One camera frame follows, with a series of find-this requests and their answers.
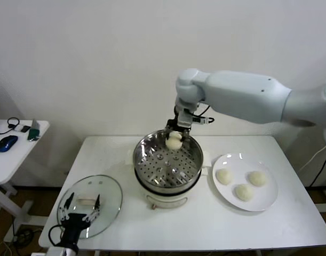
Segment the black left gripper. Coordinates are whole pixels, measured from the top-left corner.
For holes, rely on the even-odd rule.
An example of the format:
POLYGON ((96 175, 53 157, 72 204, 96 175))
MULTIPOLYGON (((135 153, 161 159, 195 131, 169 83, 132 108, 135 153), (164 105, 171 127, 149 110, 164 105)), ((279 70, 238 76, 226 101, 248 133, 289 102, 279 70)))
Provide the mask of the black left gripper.
POLYGON ((91 213, 69 213, 69 207, 73 201, 74 193, 65 200, 63 206, 58 208, 60 214, 61 225, 64 228, 63 234, 80 234, 84 229, 89 227, 89 222, 92 223, 100 215, 100 195, 98 195, 91 213))

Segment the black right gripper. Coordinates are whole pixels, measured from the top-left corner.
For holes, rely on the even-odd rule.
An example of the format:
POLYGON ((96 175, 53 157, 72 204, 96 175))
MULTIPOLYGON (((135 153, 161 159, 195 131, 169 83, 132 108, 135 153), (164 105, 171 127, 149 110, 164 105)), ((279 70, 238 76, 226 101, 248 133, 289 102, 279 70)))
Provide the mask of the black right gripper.
POLYGON ((186 128, 186 127, 179 126, 177 119, 169 119, 167 121, 165 131, 166 131, 165 138, 167 140, 170 137, 170 133, 173 132, 173 131, 176 131, 176 132, 182 133, 181 142, 184 142, 185 140, 187 140, 189 138, 189 133, 191 131, 191 128, 186 128))

